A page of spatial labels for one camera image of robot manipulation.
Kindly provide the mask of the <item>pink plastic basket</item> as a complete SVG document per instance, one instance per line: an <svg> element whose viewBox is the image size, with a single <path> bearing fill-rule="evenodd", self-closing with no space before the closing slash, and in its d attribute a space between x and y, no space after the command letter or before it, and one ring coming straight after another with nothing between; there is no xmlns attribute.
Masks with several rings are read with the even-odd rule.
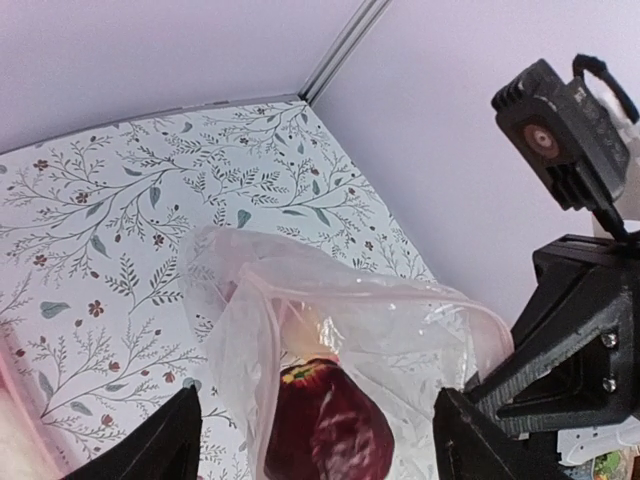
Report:
<svg viewBox="0 0 640 480"><path fill-rule="evenodd" d="M1 343L2 479L63 479L69 472L59 436L37 417L33 393Z"/></svg>

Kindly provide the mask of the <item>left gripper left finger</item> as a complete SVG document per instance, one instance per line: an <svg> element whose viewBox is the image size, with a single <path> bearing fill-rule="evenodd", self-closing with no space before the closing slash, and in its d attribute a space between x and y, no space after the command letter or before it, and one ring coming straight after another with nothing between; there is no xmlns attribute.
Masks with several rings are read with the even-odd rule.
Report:
<svg viewBox="0 0 640 480"><path fill-rule="evenodd" d="M201 405L195 387L176 392L106 453L65 476L67 480L198 478Z"/></svg>

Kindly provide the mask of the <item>red apple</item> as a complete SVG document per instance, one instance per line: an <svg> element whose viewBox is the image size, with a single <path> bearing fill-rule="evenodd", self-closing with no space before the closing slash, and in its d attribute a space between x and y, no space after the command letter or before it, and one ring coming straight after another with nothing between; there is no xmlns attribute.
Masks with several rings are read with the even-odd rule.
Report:
<svg viewBox="0 0 640 480"><path fill-rule="evenodd" d="M240 283L240 270L246 263L269 259L330 259L320 249L305 245L279 235L257 232L238 234L228 231L220 235L211 245L214 254L212 270L216 277L216 288L221 300L227 305Z"/></svg>

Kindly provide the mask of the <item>dark red onion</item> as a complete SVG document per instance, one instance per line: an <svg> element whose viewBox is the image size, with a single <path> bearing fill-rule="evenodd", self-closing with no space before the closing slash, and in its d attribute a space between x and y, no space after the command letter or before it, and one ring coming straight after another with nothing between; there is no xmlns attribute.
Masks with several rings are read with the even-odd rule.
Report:
<svg viewBox="0 0 640 480"><path fill-rule="evenodd" d="M395 439L385 414L336 362L280 372L264 461L269 479L385 479Z"/></svg>

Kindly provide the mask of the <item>yellow lemon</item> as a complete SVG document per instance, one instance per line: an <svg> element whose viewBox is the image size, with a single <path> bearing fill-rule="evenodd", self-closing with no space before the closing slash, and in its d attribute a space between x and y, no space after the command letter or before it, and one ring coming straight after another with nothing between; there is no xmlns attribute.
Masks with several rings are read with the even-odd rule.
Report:
<svg viewBox="0 0 640 480"><path fill-rule="evenodd" d="M321 340L320 320L314 307L283 300L279 307L279 325L284 349L304 362L323 359L338 363L338 356Z"/></svg>

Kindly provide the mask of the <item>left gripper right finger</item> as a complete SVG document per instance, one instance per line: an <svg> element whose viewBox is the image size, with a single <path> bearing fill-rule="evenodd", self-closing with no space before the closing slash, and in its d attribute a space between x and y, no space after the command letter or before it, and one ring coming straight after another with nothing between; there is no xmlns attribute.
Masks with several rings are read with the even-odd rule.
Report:
<svg viewBox="0 0 640 480"><path fill-rule="evenodd" d="M566 479L537 452L510 439L460 391L443 388L434 405L433 438L441 479Z"/></svg>

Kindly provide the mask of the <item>clear zip top bag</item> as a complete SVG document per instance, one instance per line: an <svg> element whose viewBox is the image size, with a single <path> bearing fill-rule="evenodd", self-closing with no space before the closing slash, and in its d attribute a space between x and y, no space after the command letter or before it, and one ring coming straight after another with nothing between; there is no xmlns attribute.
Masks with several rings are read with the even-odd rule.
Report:
<svg viewBox="0 0 640 480"><path fill-rule="evenodd" d="M255 232L211 225L185 235L179 284L211 380L245 437L252 476L265 475L280 372L305 363L281 339L279 307L289 300L318 310L321 340L385 414L396 442L390 477L436 478L436 396L487 377L513 353L505 322L455 289L357 270L329 254L246 263L225 305L211 245L228 231Z"/></svg>

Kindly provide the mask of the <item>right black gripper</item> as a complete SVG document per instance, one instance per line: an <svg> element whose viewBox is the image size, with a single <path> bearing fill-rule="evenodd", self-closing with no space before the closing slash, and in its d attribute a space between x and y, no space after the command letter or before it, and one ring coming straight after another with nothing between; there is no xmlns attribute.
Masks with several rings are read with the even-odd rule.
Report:
<svg viewBox="0 0 640 480"><path fill-rule="evenodd" d="M514 353L465 397L510 435L621 423L639 411L639 249L566 235L533 255Z"/></svg>

